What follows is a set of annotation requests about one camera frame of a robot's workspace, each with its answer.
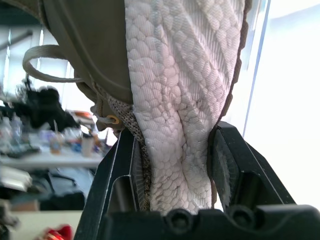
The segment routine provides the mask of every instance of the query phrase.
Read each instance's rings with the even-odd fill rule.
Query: white shoe sole
[[[245,0],[125,0],[134,114],[151,162],[150,210],[212,206],[208,136],[232,86]]]

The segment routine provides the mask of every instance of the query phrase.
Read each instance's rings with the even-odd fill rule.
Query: shoe
[[[140,142],[145,209],[213,207],[207,141],[238,80],[251,0],[6,2],[33,2],[29,12],[59,44],[28,50],[26,72],[77,82],[95,102],[98,125],[127,127]],[[38,72],[30,60],[39,57],[69,60],[76,78]]]

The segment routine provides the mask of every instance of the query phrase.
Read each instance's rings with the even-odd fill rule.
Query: white wall
[[[283,2],[271,2],[281,17],[268,21],[244,137],[298,204],[320,209],[320,0],[290,14]]]

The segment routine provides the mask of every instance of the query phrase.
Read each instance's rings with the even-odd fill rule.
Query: shoelace
[[[34,66],[31,64],[30,61],[34,59],[39,59],[39,58],[67,60],[65,55],[61,52],[61,48],[58,45],[42,45],[42,46],[35,46],[30,48],[24,54],[24,57],[22,60],[22,67],[26,73],[28,73],[30,76],[34,77],[35,79],[39,79],[47,83],[82,83],[84,82],[81,78],[57,77],[57,76],[48,75],[38,71],[37,69],[34,68]],[[96,105],[91,107],[90,110],[97,117],[97,119],[102,123],[105,123],[105,124],[119,123],[119,119],[116,116],[113,116],[113,115],[108,115],[107,117],[99,116],[97,114]]]

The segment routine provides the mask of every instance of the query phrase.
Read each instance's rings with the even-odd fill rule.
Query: table
[[[103,157],[93,152],[91,157],[84,157],[80,152],[74,152],[64,147],[60,154],[52,154],[49,147],[42,147],[41,153],[29,154],[14,159],[0,156],[0,163],[4,166],[21,170],[36,170],[50,168],[97,168]]]
[[[21,222],[19,228],[11,230],[11,240],[33,240],[46,228],[69,224],[75,233],[82,211],[28,211],[12,212]]]

